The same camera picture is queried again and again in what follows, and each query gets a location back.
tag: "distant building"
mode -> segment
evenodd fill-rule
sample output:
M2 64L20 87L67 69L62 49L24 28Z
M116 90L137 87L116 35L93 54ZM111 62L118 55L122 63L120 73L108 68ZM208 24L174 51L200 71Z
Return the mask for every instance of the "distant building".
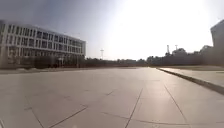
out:
M33 62L35 58L54 60L48 65L78 65L78 60L83 59L85 53L86 42L80 39L0 20L0 68L26 65L22 60L27 58Z
M217 63L224 64L224 20L211 28Z

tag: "pavement tile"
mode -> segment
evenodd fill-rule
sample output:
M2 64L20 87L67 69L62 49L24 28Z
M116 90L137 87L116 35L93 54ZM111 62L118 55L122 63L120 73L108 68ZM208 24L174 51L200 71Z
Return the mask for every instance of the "pavement tile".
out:
M223 95L203 88L197 84L166 86L177 102L185 100L224 100Z
M136 102L136 98L109 95L93 104L88 109L129 118L134 110Z
M190 128L188 125L155 124L131 120L127 128Z
M140 99L132 119L155 123L186 124L172 99Z
M146 86L140 96L141 99L170 99L171 96L164 87Z
M142 86L137 87L122 87L119 89L114 90L111 95L114 96L121 96L121 97L132 97L132 98L138 98L140 95L140 92L142 90Z
M64 97L52 91L48 91L40 95L29 96L29 97L27 96L27 99L29 101L29 104L32 107L34 107L34 106L47 106L52 104L53 102L63 100Z
M34 113L45 128L72 116L82 109L84 109L83 106L67 99L33 108Z
M80 93L70 95L69 99L73 100L74 102L80 103L81 105L89 106L106 96L107 95L103 93L98 93L94 91L83 91Z
M190 124L224 121L224 100L178 102Z
M2 118L5 128L42 128L31 110Z
M7 116L29 108L25 96L2 92L0 97L0 116Z
M125 128L128 119L84 110L53 128Z

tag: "building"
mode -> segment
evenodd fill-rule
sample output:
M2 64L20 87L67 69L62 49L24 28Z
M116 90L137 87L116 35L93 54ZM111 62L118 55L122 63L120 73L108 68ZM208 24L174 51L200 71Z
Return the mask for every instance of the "building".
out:
M85 53L86 42L80 39L0 20L0 68L32 67L36 62L48 67L78 66Z
M214 54L217 64L224 64L224 20L211 28Z

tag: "concrete pavement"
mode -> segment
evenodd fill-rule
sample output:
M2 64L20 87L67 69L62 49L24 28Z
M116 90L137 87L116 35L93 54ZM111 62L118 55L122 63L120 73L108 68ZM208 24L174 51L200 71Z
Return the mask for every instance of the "concrete pavement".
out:
M224 97L153 68L0 76L5 128L223 128Z

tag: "overcast sky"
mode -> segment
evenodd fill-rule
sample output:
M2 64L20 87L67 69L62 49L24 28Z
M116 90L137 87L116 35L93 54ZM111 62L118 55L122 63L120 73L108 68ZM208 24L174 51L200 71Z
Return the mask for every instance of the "overcast sky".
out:
M212 45L223 0L0 0L0 19L87 41L87 57L145 59L166 46L187 52Z

